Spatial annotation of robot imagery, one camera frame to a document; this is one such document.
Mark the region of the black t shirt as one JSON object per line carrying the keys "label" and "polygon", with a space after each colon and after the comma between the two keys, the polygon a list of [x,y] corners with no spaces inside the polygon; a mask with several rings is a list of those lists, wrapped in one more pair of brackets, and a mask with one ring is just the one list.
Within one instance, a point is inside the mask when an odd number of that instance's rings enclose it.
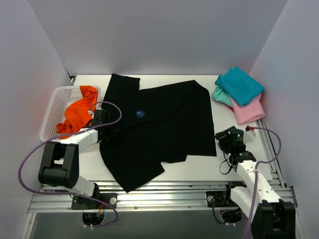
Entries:
{"label": "black t shirt", "polygon": [[140,80],[113,74],[102,108],[110,114],[101,157],[130,192],[164,172],[162,163],[216,156],[209,92],[195,80],[140,89]]}

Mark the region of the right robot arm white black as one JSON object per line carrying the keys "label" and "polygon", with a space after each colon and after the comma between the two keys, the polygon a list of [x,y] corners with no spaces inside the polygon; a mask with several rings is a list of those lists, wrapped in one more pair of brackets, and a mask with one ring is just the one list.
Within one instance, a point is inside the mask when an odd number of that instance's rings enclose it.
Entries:
{"label": "right robot arm white black", "polygon": [[296,209],[270,186],[260,170],[267,161],[257,160],[246,149],[255,137],[255,128],[245,130],[234,126],[218,132],[215,139],[226,161],[243,179],[242,186],[232,186],[221,193],[226,205],[236,204],[247,217],[243,238],[294,239],[296,237]]}

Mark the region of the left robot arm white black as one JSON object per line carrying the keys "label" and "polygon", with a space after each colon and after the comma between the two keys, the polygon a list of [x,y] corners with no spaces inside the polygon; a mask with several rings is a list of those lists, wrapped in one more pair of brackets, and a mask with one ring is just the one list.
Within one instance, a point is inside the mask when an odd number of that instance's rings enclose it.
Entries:
{"label": "left robot arm white black", "polygon": [[95,110],[91,125],[85,126],[79,134],[46,143],[38,173],[39,182],[83,195],[82,202],[89,209],[98,207],[101,197],[95,193],[95,184],[80,176],[79,154],[112,133],[111,129],[101,126],[106,123],[111,123],[109,111]]}

